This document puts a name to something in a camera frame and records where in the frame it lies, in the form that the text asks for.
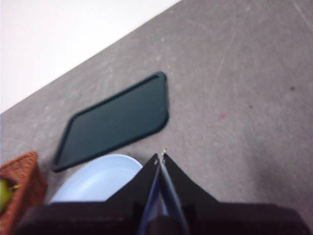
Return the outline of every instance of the gray floor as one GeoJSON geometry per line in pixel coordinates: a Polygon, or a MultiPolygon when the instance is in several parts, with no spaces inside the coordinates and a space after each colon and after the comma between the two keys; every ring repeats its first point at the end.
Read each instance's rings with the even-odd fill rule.
{"type": "Polygon", "coordinates": [[[183,0],[4,112],[1,161],[36,150],[48,201],[81,167],[49,170],[68,118],[159,70],[167,126],[115,152],[144,164],[167,147],[217,199],[288,206],[313,229],[312,0],[183,0]]]}

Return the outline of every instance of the light blue bowl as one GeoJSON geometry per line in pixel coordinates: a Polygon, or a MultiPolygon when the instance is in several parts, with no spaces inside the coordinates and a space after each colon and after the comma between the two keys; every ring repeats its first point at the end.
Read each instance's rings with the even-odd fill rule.
{"type": "Polygon", "coordinates": [[[76,171],[55,193],[53,202],[105,201],[126,185],[142,165],[126,155],[109,154],[76,171]]]}

